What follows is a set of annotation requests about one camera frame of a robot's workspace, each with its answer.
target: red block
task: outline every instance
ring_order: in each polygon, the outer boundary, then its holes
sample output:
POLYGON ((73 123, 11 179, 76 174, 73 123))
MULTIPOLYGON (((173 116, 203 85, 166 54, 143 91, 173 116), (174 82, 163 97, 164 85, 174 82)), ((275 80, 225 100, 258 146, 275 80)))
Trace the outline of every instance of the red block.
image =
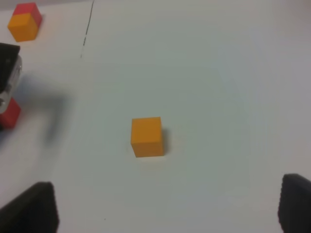
POLYGON ((2 125, 4 129, 14 128, 19 114, 20 114, 20 107, 16 103, 16 101, 13 98, 11 98, 11 101, 6 111, 0 114, 0 125, 2 125))
POLYGON ((31 16, 33 17, 36 25, 39 28, 42 22, 42 15, 40 14, 36 3, 30 2, 30 3, 17 4, 13 12, 13 15, 20 15, 20 14, 27 14, 27 13, 31 13, 31 16))

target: white surface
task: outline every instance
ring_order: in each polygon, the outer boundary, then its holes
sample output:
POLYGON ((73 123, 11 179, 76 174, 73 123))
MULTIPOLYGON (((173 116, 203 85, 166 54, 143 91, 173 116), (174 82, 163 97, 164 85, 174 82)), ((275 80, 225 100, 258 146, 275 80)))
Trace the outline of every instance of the white surface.
POLYGON ((283 174, 311 178, 308 3, 96 1, 82 59, 90 2, 63 6, 85 14, 59 25, 69 53, 22 44, 1 203, 51 180, 61 233, 280 233, 283 174), (137 159, 131 119, 154 116, 169 152, 137 159), (46 138, 51 118, 61 131, 46 138))
MULTIPOLYGON (((60 3, 69 3, 69 2, 80 2, 85 0, 36 0, 38 6, 60 4, 60 3)), ((0 9, 14 9, 16 4, 29 2, 28 0, 2 0, 0 4, 0 9)))

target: orange block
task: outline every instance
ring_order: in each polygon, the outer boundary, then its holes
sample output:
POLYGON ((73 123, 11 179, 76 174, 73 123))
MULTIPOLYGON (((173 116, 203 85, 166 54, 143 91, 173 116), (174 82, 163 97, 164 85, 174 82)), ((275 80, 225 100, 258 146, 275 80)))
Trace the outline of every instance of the orange block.
POLYGON ((38 33, 38 26, 31 13, 13 15, 8 29, 16 42, 34 40, 38 33))
POLYGON ((136 157, 163 156, 161 118, 133 119, 131 145, 136 157))

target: black line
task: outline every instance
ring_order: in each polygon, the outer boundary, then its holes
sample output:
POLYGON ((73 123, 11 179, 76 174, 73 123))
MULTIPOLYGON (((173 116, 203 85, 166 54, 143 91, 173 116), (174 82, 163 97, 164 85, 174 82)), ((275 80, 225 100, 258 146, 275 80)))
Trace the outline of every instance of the black line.
POLYGON ((86 28, 86 35, 87 35, 87 32, 88 32, 89 23, 91 22, 91 18, 92 18, 92 12, 93 12, 94 1, 95 1, 95 0, 93 0, 92 7, 91 7, 91 13, 89 14, 88 25, 87 25, 87 28, 86 28))
POLYGON ((92 12, 93 12, 94 1, 95 1, 95 0, 93 0, 93 2, 92 2, 91 12, 90 12, 90 14, 89 14, 88 24, 87 24, 87 28, 86 28, 86 35, 85 35, 85 37, 84 37, 84 41, 83 41, 83 46, 82 46, 82 51, 81 51, 81 56, 80 56, 80 58, 82 58, 83 50, 84 50, 84 45, 86 44, 86 36, 87 36, 89 24, 90 24, 90 22, 91 22, 91 18, 92 18, 92 12))

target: metal part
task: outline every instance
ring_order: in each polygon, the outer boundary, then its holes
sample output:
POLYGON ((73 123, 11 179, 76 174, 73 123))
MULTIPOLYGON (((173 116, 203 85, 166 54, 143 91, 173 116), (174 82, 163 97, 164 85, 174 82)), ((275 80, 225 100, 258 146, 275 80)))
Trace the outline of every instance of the metal part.
POLYGON ((18 56, 5 90, 0 93, 0 114, 4 113, 10 103, 12 94, 17 87, 22 69, 22 59, 18 56))

